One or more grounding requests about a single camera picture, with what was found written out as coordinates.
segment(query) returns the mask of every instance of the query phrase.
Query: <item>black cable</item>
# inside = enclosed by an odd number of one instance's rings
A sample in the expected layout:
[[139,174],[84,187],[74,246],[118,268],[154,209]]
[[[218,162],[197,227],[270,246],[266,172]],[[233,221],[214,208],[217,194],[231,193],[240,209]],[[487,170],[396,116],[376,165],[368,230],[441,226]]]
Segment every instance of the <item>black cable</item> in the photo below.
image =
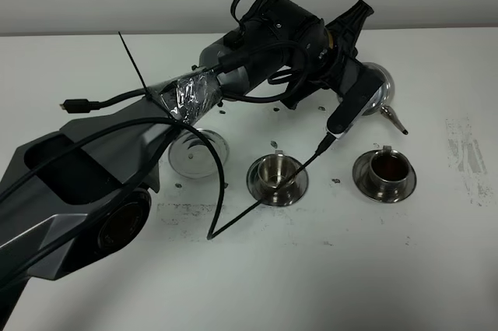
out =
[[234,69],[237,69],[244,65],[245,63],[251,60],[251,56],[260,52],[270,51],[273,49],[280,48],[293,48],[299,51],[303,55],[303,70],[301,70],[300,78],[294,87],[284,93],[279,93],[275,96],[270,97],[251,97],[244,96],[237,93],[224,92],[223,97],[230,100],[235,101],[244,101],[247,103],[256,103],[256,104],[266,104],[273,103],[275,101],[280,101],[290,97],[294,94],[306,81],[308,76],[308,64],[309,64],[309,56],[306,49],[300,45],[299,43],[291,40],[279,40],[275,43],[264,44],[259,47],[253,48],[249,51],[239,51],[234,52],[219,58],[219,64],[213,68],[214,72],[231,72]]
[[268,0],[262,0],[259,4],[258,7],[251,8],[249,9],[249,12],[244,14],[241,19],[237,18],[237,15],[235,11],[237,10],[237,6],[239,5],[240,0],[233,0],[232,5],[230,6],[230,14],[232,15],[233,19],[235,19],[239,25],[239,37],[242,37],[245,33],[245,20],[247,18],[251,18]]
[[[314,155],[311,156],[310,159],[308,161],[306,161],[304,164],[302,164],[296,171],[294,171],[294,173],[291,176],[289,176],[285,181],[280,182],[279,185],[277,185],[277,187],[275,188],[275,192],[277,192],[282,187],[287,185],[287,183],[289,183],[291,180],[293,180],[309,164],[311,164],[313,161],[315,161],[325,150],[327,150],[332,145],[332,143],[334,141],[335,141],[335,137],[332,134],[328,133],[321,140],[320,144],[318,144],[318,147],[315,150]],[[216,224],[218,223],[219,212],[221,211],[221,208],[220,208],[220,210],[216,209],[215,216],[213,217],[212,222],[211,222],[211,226],[209,227],[209,232],[208,232],[208,237],[207,237],[208,240],[215,238],[216,236],[218,236],[219,234],[224,232],[228,227],[233,226],[236,222],[238,222],[240,219],[242,219],[242,217],[244,217],[250,211],[256,209],[257,206],[261,205],[262,202],[263,202],[263,198],[259,199],[257,202],[255,202],[254,204],[249,206],[241,214],[239,214],[238,216],[233,218],[231,221],[224,224],[220,229],[218,229],[218,231],[214,231],[214,230],[216,228]]]
[[[72,144],[71,146],[67,147],[65,150],[60,152],[58,155],[45,160],[41,162],[39,165],[37,165],[34,169],[23,175],[20,179],[18,179],[14,184],[12,184],[10,187],[8,187],[1,195],[0,195],[0,202],[5,201],[7,197],[9,197],[13,192],[15,192],[19,187],[24,185],[27,181],[29,181],[34,175],[38,174],[41,170],[43,170],[46,166],[49,166],[50,164],[53,164],[55,161],[60,160],[63,156],[71,153],[73,150],[77,150],[78,148],[81,148],[89,143],[91,143],[94,140],[97,140],[105,135],[111,134],[112,132],[116,132],[118,130],[131,127],[134,125],[144,125],[144,124],[163,124],[163,125],[172,125],[172,126],[177,126],[182,129],[185,129],[195,136],[197,136],[203,143],[204,145],[208,148],[208,151],[211,153],[213,156],[213,159],[216,163],[216,167],[218,169],[218,176],[219,176],[219,194],[218,194],[218,202],[216,204],[216,209],[221,210],[221,206],[223,204],[223,199],[225,197],[225,174],[223,172],[223,165],[221,163],[221,160],[219,159],[218,153],[215,151],[214,147],[212,144],[209,142],[209,140],[197,129],[194,127],[187,125],[183,122],[176,121],[173,119],[169,118],[161,118],[161,117],[151,117],[151,118],[137,118],[133,119],[130,121],[122,122],[117,125],[113,125],[107,129],[101,130],[99,132],[95,132],[94,134],[86,137],[85,139],[79,140],[78,142]],[[81,223],[79,226],[75,227],[74,229],[68,231],[67,233],[61,235],[59,238],[51,241],[47,245],[45,245],[43,248],[41,248],[37,253],[32,255],[31,257],[28,258],[24,263],[20,264],[17,266],[15,269],[11,270],[8,274],[3,276],[3,278],[0,279],[0,290],[9,284],[11,280],[14,280],[17,278],[19,275],[22,275],[25,273],[32,265],[36,264],[40,260],[42,260],[44,257],[47,255],[51,254],[55,249],[60,248],[62,245],[67,243],[68,241],[72,240],[73,238],[77,237],[81,232],[83,232],[85,229],[91,227],[93,224],[99,221],[100,218],[104,217],[107,213],[109,213],[113,208],[114,205],[123,201],[125,197],[133,191],[143,180],[143,178],[152,170],[154,166],[156,166],[157,162],[159,161],[161,155],[163,154],[164,150],[168,147],[170,144],[169,140],[164,140],[161,142],[160,146],[156,150],[156,152],[153,154],[153,157],[151,157],[151,160],[147,162],[147,164],[140,169],[127,183],[127,185],[116,195],[116,197],[113,198],[113,200],[105,207],[100,210],[98,210],[95,214],[92,214],[87,220],[85,220],[83,223]]]
[[67,99],[63,104],[61,104],[61,108],[70,114],[89,113],[91,111],[98,111],[99,109],[110,107],[133,97],[144,95],[145,93],[146,91],[143,88],[139,88],[137,90],[121,93],[105,101],[88,101],[88,99]]
[[143,86],[144,91],[146,92],[146,96],[152,97],[152,95],[149,92],[149,90],[147,90],[146,82],[143,80],[142,74],[140,74],[139,67],[137,66],[137,64],[135,64],[135,60],[133,59],[132,53],[130,53],[130,50],[128,49],[128,46],[125,43],[125,39],[123,39],[123,37],[121,36],[121,31],[118,31],[117,33],[119,34],[119,37],[121,38],[121,41],[123,42],[124,49],[126,50],[126,53],[128,53],[128,57],[130,58],[130,61],[132,62],[133,67],[135,68],[135,71],[139,75],[140,82],[142,82],[142,86]]

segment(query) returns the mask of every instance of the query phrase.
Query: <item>robotic arm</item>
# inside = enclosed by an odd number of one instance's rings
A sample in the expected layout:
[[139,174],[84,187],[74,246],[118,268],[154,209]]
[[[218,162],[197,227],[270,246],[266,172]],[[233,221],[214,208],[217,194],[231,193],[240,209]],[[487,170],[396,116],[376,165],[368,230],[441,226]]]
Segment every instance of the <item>robotic arm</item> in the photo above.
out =
[[[356,40],[371,7],[360,0],[325,25],[290,0],[256,0],[238,19],[239,1],[230,9],[238,28],[209,45],[192,73],[143,90],[141,100],[117,113],[72,120],[15,151],[0,182],[0,326],[30,277],[56,280],[136,237],[149,215],[149,190],[160,189],[160,154],[223,98],[280,100],[295,109],[305,97],[330,89],[342,98],[327,122],[332,140],[366,109],[382,85],[356,60]],[[279,72],[283,67],[290,69]],[[247,96],[265,80],[288,83],[286,92]],[[75,101],[64,108],[92,108]],[[101,135],[103,130],[109,132]],[[14,187],[35,170],[22,187]],[[70,234],[74,237],[30,265],[36,254]],[[10,275],[23,266],[19,275]]]

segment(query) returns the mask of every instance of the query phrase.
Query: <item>metal nozzle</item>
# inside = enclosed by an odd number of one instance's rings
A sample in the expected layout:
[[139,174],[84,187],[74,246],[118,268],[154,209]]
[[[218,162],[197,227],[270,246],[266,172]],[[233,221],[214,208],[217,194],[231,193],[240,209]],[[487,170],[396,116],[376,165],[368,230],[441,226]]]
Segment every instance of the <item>metal nozzle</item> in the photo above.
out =
[[396,126],[396,128],[399,131],[401,131],[405,135],[408,135],[408,131],[405,129],[405,126],[399,121],[398,116],[396,115],[396,112],[392,107],[389,106],[382,107],[381,114],[383,117],[391,121],[392,124]]

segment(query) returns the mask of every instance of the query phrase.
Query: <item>black connector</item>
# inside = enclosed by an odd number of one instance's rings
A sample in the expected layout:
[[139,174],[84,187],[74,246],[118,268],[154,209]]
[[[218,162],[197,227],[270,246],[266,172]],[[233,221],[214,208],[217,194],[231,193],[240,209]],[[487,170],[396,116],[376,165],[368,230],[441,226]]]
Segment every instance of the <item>black connector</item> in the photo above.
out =
[[323,152],[325,152],[335,141],[335,136],[333,136],[330,132],[327,132],[327,135],[321,140],[320,144],[318,144],[317,150],[315,150],[315,154],[320,156]]
[[70,99],[66,100],[63,104],[61,104],[61,108],[68,113],[90,113],[91,111],[95,111],[100,109],[96,107],[95,104],[97,101],[88,101],[88,99]]

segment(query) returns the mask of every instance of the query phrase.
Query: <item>dark liquid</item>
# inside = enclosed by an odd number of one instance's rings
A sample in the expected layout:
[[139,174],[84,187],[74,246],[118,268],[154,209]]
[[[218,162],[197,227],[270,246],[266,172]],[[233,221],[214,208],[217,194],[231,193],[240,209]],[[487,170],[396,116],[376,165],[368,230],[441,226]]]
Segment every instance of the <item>dark liquid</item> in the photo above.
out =
[[385,181],[401,181],[408,175],[406,163],[390,154],[381,154],[372,161],[372,169],[375,174]]

